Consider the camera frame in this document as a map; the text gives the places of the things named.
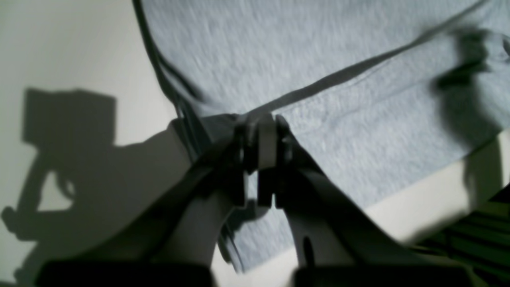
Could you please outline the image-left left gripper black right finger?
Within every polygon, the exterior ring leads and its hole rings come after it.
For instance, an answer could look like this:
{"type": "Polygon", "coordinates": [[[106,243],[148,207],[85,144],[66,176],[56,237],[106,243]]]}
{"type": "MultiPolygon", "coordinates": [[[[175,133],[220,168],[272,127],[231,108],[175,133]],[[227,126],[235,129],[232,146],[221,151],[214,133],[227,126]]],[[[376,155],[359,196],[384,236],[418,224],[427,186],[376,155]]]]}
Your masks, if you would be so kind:
{"type": "Polygon", "coordinates": [[[404,248],[330,181],[282,116],[257,123],[258,202],[285,212],[298,257],[295,287],[471,287],[463,267],[404,248]]]}

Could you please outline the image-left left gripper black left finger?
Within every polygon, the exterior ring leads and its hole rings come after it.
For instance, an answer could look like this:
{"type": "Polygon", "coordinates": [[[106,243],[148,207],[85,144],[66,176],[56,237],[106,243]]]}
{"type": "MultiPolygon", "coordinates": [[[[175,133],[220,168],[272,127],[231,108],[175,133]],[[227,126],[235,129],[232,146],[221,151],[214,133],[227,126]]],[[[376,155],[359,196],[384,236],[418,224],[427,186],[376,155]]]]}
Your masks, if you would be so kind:
{"type": "Polygon", "coordinates": [[[247,205],[249,125],[238,122],[182,180],[124,230],[74,258],[46,263],[37,287],[211,287],[215,245],[247,205]]]}

